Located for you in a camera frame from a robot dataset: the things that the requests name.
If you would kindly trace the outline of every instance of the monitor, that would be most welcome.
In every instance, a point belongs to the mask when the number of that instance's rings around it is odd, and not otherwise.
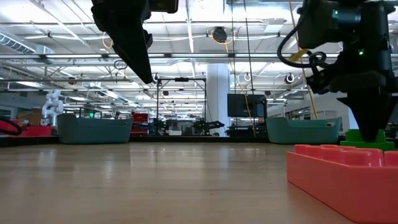
[[[248,106],[250,116],[257,118],[264,118],[263,100],[266,100],[265,95],[246,95],[248,99]],[[244,94],[228,94],[228,116],[232,118],[248,118],[248,106]]]

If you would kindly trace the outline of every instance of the teal bin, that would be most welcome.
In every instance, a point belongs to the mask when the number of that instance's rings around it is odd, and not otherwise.
[[[341,118],[319,120],[266,120],[270,142],[277,144],[336,144]]]
[[[129,141],[132,119],[90,119],[60,114],[57,123],[59,139],[64,144],[124,143]]]

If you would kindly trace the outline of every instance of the wooden table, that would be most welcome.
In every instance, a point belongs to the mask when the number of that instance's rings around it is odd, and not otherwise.
[[[0,223],[351,223],[286,182],[273,144],[0,150]]]

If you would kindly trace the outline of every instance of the white column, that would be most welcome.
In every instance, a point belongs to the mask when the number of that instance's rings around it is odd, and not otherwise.
[[[231,121],[228,117],[227,95],[229,93],[229,67],[227,63],[208,63],[207,64],[207,109],[206,119],[219,121],[225,124],[224,128],[210,131],[210,134],[218,133],[221,137],[226,137],[225,131],[230,126]]]

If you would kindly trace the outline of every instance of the white robot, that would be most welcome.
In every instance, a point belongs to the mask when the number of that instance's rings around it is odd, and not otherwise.
[[[45,96],[45,104],[42,108],[43,118],[40,121],[41,126],[57,125],[57,115],[63,112],[63,102],[58,99],[60,96],[60,90],[52,90]]]

